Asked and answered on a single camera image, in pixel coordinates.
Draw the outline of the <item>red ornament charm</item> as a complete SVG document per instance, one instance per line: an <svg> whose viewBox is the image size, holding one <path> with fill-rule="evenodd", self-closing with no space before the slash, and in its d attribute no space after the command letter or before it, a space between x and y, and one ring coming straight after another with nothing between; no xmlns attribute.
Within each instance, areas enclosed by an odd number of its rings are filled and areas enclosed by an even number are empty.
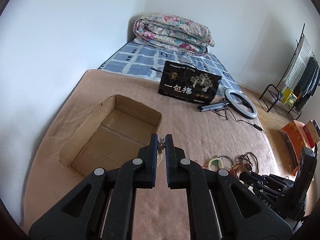
<svg viewBox="0 0 320 240"><path fill-rule="evenodd" d="M252 165L249 163L237 163L229 170L229 173L238 178L242 172L250 173L251 171Z"/></svg>

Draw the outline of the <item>blue bangle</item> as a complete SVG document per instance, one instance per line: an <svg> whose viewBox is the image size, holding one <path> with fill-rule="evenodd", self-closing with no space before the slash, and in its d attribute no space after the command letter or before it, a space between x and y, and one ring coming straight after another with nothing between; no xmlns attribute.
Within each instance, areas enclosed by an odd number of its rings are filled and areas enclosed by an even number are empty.
<svg viewBox="0 0 320 240"><path fill-rule="evenodd" d="M233 160L230 157L228 157L226 155L221 155L221 156L218 157L218 161L217 161L218 168L224 168L223 160L225 160L225 159L228 160L231 163L230 167L234 166Z"/></svg>

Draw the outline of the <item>brown wooden bead mala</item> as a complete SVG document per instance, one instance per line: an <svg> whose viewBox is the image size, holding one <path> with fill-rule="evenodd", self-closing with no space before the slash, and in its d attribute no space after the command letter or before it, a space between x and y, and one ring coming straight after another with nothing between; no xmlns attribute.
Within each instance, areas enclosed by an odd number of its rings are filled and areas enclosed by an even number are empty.
<svg viewBox="0 0 320 240"><path fill-rule="evenodd" d="M242 164L248 172L259 173L259 162L253 152L247 152L240 155L237 162Z"/></svg>

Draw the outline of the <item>orange gift box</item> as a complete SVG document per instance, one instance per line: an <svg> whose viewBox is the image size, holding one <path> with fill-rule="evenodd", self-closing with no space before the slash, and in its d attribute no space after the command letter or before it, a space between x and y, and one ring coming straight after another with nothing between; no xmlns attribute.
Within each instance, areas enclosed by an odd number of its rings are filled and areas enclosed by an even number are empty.
<svg viewBox="0 0 320 240"><path fill-rule="evenodd" d="M300 121L293 120L280 129L289 142L296 162L300 159L302 147L313 149L306 133L304 132L304 125L305 124Z"/></svg>

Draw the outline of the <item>pink fleece blanket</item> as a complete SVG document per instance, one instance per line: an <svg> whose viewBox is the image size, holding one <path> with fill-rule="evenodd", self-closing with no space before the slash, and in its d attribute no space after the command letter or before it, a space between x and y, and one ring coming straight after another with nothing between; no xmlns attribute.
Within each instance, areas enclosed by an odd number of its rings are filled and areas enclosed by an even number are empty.
<svg viewBox="0 0 320 240"><path fill-rule="evenodd" d="M82 181L60 163L62 148L97 105L117 94L162 115L159 130L153 133L158 137L156 181L153 188L136 191L131 239L191 239L186 190L168 187L166 135L172 135L174 146L201 166L216 153L235 156L244 150L257 150L268 164L274 162L262 134L200 113L190 103L162 96L152 81L89 70L57 114L35 155L24 200L28 235L31 226Z"/></svg>

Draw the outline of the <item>brown cardboard box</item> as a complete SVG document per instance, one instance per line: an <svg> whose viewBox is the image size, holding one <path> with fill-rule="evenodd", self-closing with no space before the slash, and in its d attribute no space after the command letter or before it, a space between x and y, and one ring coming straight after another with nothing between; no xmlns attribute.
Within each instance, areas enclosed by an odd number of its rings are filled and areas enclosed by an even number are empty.
<svg viewBox="0 0 320 240"><path fill-rule="evenodd" d="M112 95L93 109L60 152L60 163L83 180L96 168L114 170L134 159L157 133L162 115L123 95Z"/></svg>

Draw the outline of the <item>yellow green box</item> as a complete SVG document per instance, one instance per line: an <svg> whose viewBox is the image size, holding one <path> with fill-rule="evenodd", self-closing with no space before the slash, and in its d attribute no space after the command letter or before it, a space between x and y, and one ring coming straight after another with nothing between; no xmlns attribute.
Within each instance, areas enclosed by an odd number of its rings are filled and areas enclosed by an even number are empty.
<svg viewBox="0 0 320 240"><path fill-rule="evenodd" d="M283 98L281 99L281 102L287 106L287 107L292 107L297 100L297 97L293 93L289 87L286 87L284 90L282 90L282 96Z"/></svg>

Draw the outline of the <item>black folded tripod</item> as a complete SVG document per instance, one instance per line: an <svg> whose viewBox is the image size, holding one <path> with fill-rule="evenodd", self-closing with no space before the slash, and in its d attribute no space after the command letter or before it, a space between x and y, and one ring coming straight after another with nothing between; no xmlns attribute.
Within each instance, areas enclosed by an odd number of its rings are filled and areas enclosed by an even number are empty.
<svg viewBox="0 0 320 240"><path fill-rule="evenodd" d="M228 105L229 105L228 101L220 101L220 102L212 103L210 105L198 106L197 109L201 112L217 111L217 110L226 108Z"/></svg>

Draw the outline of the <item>black clothes rack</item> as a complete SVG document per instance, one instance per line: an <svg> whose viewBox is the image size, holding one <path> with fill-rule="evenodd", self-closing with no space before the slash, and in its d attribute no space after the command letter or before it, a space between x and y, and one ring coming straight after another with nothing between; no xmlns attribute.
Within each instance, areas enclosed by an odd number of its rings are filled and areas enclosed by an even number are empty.
<svg viewBox="0 0 320 240"><path fill-rule="evenodd" d="M274 112L298 120L319 87L319 62L304 34L297 40L295 52L277 84L269 84L259 97L267 113Z"/></svg>

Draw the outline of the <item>dark hanging clothes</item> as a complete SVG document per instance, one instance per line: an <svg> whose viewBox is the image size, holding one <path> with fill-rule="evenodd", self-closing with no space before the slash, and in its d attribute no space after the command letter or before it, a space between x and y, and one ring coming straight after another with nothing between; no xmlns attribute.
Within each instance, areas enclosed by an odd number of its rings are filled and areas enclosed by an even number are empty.
<svg viewBox="0 0 320 240"><path fill-rule="evenodd" d="M301 112L309 99L315 94L319 85L319 64L317 59L310 57L308 64L298 81L293 93L297 97L294 107L296 111Z"/></svg>

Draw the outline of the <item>black snack bag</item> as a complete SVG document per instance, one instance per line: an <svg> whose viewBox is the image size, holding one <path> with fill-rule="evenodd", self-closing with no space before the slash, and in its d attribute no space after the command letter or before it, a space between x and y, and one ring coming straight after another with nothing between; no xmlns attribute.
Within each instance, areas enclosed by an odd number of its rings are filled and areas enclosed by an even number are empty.
<svg viewBox="0 0 320 240"><path fill-rule="evenodd" d="M217 95L222 76L194 66L166 61L158 92L182 101L207 105Z"/></svg>

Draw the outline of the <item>striped hanging cloth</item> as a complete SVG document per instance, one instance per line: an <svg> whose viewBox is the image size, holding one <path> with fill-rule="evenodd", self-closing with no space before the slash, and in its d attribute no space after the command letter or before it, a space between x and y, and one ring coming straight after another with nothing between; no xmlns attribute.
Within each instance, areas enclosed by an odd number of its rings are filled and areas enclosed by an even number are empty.
<svg viewBox="0 0 320 240"><path fill-rule="evenodd" d="M303 34L298 43L296 53L290 63L289 70L283 78L285 86L290 90L294 90L298 84L312 55L313 50L306 36Z"/></svg>

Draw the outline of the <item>folded floral quilt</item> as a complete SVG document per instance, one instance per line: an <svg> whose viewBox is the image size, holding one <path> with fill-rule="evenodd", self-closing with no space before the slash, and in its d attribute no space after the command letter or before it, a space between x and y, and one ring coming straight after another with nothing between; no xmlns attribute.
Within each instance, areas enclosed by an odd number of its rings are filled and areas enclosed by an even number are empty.
<svg viewBox="0 0 320 240"><path fill-rule="evenodd" d="M183 53L206 55L215 46L207 26L168 14L143 15L134 23L133 33L151 46Z"/></svg>

